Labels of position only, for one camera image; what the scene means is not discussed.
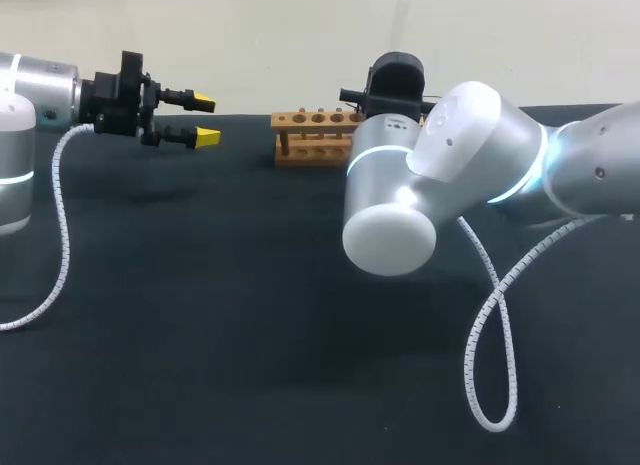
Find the white cable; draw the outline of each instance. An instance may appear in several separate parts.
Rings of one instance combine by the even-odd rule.
[[[518,407],[518,379],[516,376],[516,363],[513,352],[513,340],[511,337],[511,325],[509,324],[509,314],[507,312],[507,305],[504,301],[504,294],[518,276],[524,272],[524,270],[542,254],[542,252],[547,250],[562,237],[565,237],[577,228],[580,228],[597,218],[600,217],[579,218],[558,228],[544,240],[540,241],[524,257],[522,257],[522,259],[507,273],[502,281],[498,281],[498,275],[493,267],[493,263],[491,263],[491,259],[482,245],[482,242],[478,239],[478,236],[474,233],[464,218],[460,217],[458,219],[458,223],[460,223],[463,230],[469,236],[469,239],[480,254],[480,258],[482,259],[487,272],[489,272],[491,282],[494,286],[493,292],[484,302],[484,305],[482,305],[482,308],[473,323],[473,327],[471,327],[471,332],[469,332],[467,347],[464,354],[464,386],[467,392],[467,401],[469,402],[471,413],[473,413],[473,416],[485,430],[489,432],[503,432],[506,430],[513,422],[516,415],[516,409]],[[476,386],[473,376],[478,340],[480,339],[482,328],[484,327],[484,324],[496,303],[499,304],[500,316],[502,318],[502,330],[507,355],[507,377],[509,382],[509,402],[507,405],[507,411],[505,412],[503,419],[498,423],[491,422],[482,412],[482,408],[478,402],[478,396],[476,395]]]
[[[53,304],[53,302],[58,298],[58,295],[62,291],[62,287],[64,287],[64,282],[67,279],[67,273],[69,272],[69,259],[71,258],[71,249],[69,244],[69,230],[67,229],[67,217],[64,213],[64,204],[62,202],[62,188],[60,187],[60,158],[62,156],[62,151],[64,147],[69,143],[76,135],[84,132],[92,132],[93,125],[80,125],[79,127],[72,128],[67,133],[65,133],[58,145],[56,146],[55,151],[53,152],[53,160],[51,162],[51,181],[53,184],[53,197],[56,203],[56,213],[58,215],[58,223],[60,225],[60,238],[62,242],[62,262],[60,264],[60,273],[58,274],[58,280],[53,287],[53,290],[49,293],[49,296],[45,299],[42,304],[36,308],[33,312],[28,315],[25,315],[18,320],[14,320],[12,322],[0,323],[0,332],[6,332],[7,330],[13,330],[19,327],[26,325],[29,322],[32,322]]]

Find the wooden test tube rack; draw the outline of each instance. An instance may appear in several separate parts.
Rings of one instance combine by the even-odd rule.
[[[353,132],[362,115],[342,109],[325,112],[274,113],[271,129],[277,133],[278,166],[344,166],[349,161]]]

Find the silver cylindrical joint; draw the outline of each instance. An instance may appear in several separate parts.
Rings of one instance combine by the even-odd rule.
[[[77,120],[78,68],[60,62],[0,52],[0,82],[33,103],[38,129],[62,132]]]
[[[501,204],[523,223],[640,213],[640,103],[549,130],[541,173]]]
[[[35,125],[29,100],[0,93],[0,235],[16,232],[29,221]]]
[[[467,82],[431,111],[422,131],[380,115],[354,135],[343,245],[359,268],[402,275],[433,253],[436,230],[468,208],[501,201],[531,179],[546,130],[490,87]]]
[[[376,275],[403,275],[424,264],[435,248],[435,229],[419,210],[415,175],[406,157],[420,126],[383,114],[366,120],[353,137],[347,169],[343,245],[349,259]]]

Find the white wall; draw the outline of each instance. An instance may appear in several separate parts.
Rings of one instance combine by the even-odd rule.
[[[84,77],[142,52],[156,80],[221,113],[330,108],[387,51],[396,1],[0,0],[0,50]],[[403,49],[424,62],[425,93],[475,79],[519,105],[628,101],[640,97],[638,3],[412,0]]]

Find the black table surface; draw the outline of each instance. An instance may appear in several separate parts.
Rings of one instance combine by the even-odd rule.
[[[601,107],[529,112],[548,124]],[[490,291],[455,224],[419,272],[381,279],[341,247],[344,171],[277,169],[268,117],[189,152],[82,136],[62,161],[71,269],[57,303],[0,335],[0,463],[636,463],[640,227],[603,219],[547,252],[508,293],[520,403],[505,433],[471,416],[462,355]],[[0,319],[58,273],[40,135],[32,220],[0,239]],[[545,230],[488,207],[468,220],[504,273]],[[498,316],[477,361],[506,405]]]

